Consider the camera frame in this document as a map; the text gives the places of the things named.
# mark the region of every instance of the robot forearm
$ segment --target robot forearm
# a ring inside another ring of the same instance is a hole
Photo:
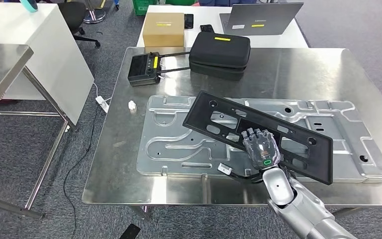
[[[356,239],[335,222],[323,202],[279,168],[268,169],[263,180],[269,205],[302,239]]]

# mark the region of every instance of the robotic arm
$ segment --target robotic arm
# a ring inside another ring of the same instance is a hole
[[[319,198],[278,167],[281,155],[272,133],[249,128],[242,135],[253,166],[263,172],[270,207],[300,238],[356,239],[335,222]]]

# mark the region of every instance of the black office chair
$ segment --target black office chair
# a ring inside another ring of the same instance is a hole
[[[58,3],[58,7],[75,40],[93,41],[96,47],[100,47],[98,40],[74,35],[77,32],[81,35],[85,34],[84,29],[81,27],[83,19],[87,14],[86,5],[84,3],[78,1],[67,2],[67,0],[65,0],[62,3]]]

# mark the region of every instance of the gray carpet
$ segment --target gray carpet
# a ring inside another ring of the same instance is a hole
[[[102,47],[96,49],[90,42],[78,42],[78,45],[95,76],[99,94],[108,98],[126,47],[136,44],[143,17],[134,15],[129,0],[120,3],[118,12],[113,6],[105,10],[108,17],[104,22],[84,26],[86,36],[99,39]],[[357,20],[371,15],[375,17],[372,22]],[[377,35],[382,33],[382,4],[378,6],[375,0],[311,0],[306,2],[297,19],[312,47],[350,48],[382,91],[382,35]],[[74,213],[64,197],[63,181],[68,170],[84,155],[94,119],[90,153],[67,180],[67,192],[77,215],[74,238],[116,239],[130,223],[142,229],[139,238],[295,238],[288,226],[268,208],[160,207],[153,208],[152,220],[145,222],[127,207],[83,204],[82,191],[105,117],[100,109],[96,114],[95,94],[93,88],[81,114],[79,130],[64,135],[33,205],[34,210],[46,212],[47,217],[39,221],[0,210],[0,239],[71,238]],[[49,109],[49,105],[20,102],[0,106],[5,110],[43,108]],[[60,125],[57,119],[0,117],[0,199],[20,206],[26,203]],[[368,209],[338,222],[358,238],[382,238],[380,208]]]

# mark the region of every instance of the power adapter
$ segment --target power adapter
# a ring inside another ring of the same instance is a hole
[[[102,96],[96,97],[96,101],[107,114],[107,112],[109,111],[109,105],[106,103],[106,101],[104,101],[103,97]]]

